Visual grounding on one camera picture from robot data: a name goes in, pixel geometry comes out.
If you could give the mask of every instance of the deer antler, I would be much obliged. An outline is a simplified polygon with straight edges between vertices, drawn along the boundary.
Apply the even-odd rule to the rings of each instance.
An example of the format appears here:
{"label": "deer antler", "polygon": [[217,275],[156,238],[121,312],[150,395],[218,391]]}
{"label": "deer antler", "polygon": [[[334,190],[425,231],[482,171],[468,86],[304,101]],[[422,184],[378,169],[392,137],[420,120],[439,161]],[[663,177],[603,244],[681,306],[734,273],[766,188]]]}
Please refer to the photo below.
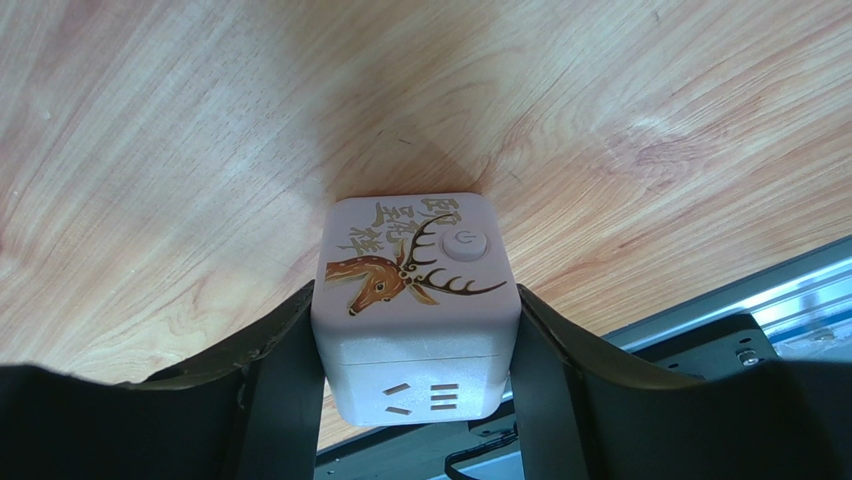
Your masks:
{"label": "deer antler", "polygon": [[433,263],[438,261],[438,260],[426,260],[425,262],[421,262],[420,260],[415,259],[414,258],[414,251],[417,248],[435,246],[434,243],[417,243],[417,241],[420,240],[420,237],[425,237],[427,235],[434,235],[435,234],[435,232],[427,232],[426,227],[428,227],[429,225],[431,225],[433,222],[435,222],[437,220],[440,220],[440,219],[445,218],[445,217],[452,217],[452,216],[453,215],[451,213],[448,213],[446,215],[439,215],[437,217],[429,219],[426,222],[423,222],[423,225],[420,225],[420,228],[418,228],[417,231],[414,232],[414,236],[411,237],[411,248],[408,249],[408,259],[405,261],[405,263],[403,263],[402,265],[399,266],[402,269],[403,272],[411,273],[411,272],[417,270],[417,267],[422,267],[422,266],[425,266],[425,265],[432,265]]}
{"label": "deer antler", "polygon": [[471,290],[470,286],[476,280],[468,280],[464,284],[464,287],[462,287],[461,289],[458,289],[458,290],[454,289],[453,288],[453,282],[462,278],[461,275],[455,276],[455,277],[447,280],[447,283],[445,283],[443,285],[435,285],[434,283],[432,283],[432,275],[435,275],[436,273],[442,272],[444,270],[446,270],[446,268],[436,268],[436,269],[432,270],[431,272],[427,273],[425,277],[423,275],[417,275],[413,279],[413,283],[415,283],[417,285],[421,285],[421,286],[426,287],[426,288],[431,288],[432,290],[437,290],[439,292],[449,293],[449,294],[452,294],[452,295],[464,295],[464,296],[479,295],[480,293],[487,293],[487,292],[490,292],[492,290],[496,290],[496,289],[498,289],[498,288],[500,288],[500,287],[502,287],[503,285],[506,284],[506,282],[503,281],[503,282],[498,283],[497,285],[494,285],[494,286],[491,286],[491,287],[488,287],[488,288],[483,288],[483,289],[480,289],[480,290]]}

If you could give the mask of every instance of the brown deer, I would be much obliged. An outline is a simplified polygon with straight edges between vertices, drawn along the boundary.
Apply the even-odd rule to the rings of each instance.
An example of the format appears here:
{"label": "brown deer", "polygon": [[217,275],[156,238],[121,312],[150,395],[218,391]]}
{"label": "brown deer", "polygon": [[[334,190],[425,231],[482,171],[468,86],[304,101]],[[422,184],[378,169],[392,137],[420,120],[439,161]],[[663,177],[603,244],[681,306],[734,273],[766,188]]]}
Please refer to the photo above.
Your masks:
{"label": "brown deer", "polygon": [[437,260],[421,261],[414,258],[416,249],[435,245],[434,243],[418,243],[421,237],[435,234],[435,232],[427,232],[426,227],[436,220],[449,216],[451,215],[440,215],[424,222],[414,233],[411,239],[411,248],[407,255],[405,240],[398,242],[394,251],[395,261],[375,255],[364,255],[342,262],[328,262],[325,267],[326,285],[335,286],[365,279],[358,295],[349,304],[349,315],[353,317],[378,301],[390,302],[403,290],[408,290],[420,303],[438,305],[438,301],[426,293],[425,289],[429,288],[451,295],[469,296],[487,293],[505,285],[506,282],[504,281],[481,290],[471,290],[470,286],[474,280],[469,280],[461,289],[454,289],[453,282],[462,278],[461,276],[452,277],[443,285],[432,283],[432,276],[445,271],[445,268],[435,268],[426,275],[415,275],[417,267],[432,265],[437,262]]}

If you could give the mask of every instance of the power button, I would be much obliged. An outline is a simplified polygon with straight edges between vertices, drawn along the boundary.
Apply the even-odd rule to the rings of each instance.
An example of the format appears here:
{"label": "power button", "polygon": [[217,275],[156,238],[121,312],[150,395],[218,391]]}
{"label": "power button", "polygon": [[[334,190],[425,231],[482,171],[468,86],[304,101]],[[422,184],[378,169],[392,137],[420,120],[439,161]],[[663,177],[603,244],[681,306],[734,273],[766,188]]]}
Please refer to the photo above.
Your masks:
{"label": "power button", "polygon": [[485,255],[488,238],[481,230],[458,227],[444,234],[442,245],[454,260],[472,262]]}

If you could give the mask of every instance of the deer ear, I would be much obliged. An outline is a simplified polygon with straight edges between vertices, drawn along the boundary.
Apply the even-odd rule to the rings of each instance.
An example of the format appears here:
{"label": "deer ear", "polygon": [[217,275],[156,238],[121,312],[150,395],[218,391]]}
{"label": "deer ear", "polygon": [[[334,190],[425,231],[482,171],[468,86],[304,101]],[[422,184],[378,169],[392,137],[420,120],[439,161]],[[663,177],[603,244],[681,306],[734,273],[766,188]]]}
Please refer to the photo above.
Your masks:
{"label": "deer ear", "polygon": [[420,285],[417,285],[416,283],[412,283],[411,285],[409,285],[408,291],[411,292],[411,294],[414,295],[414,299],[417,300],[420,303],[423,303],[423,304],[426,304],[426,305],[437,305],[438,304],[437,300],[430,297],[429,294],[426,293],[426,290],[423,290],[423,287],[421,287]]}
{"label": "deer ear", "polygon": [[405,261],[405,239],[396,242],[396,247],[394,247],[393,255],[396,257],[396,264],[402,265],[402,262]]}

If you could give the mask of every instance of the white power adapter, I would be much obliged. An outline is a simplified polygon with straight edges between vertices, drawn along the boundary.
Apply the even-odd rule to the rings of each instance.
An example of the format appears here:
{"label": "white power adapter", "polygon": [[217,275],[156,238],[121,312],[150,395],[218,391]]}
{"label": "white power adapter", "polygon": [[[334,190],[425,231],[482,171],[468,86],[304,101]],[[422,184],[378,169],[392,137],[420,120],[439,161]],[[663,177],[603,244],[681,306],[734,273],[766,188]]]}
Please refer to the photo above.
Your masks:
{"label": "white power adapter", "polygon": [[502,399],[520,312],[483,197],[353,198],[329,211],[311,323],[347,422],[487,417]]}

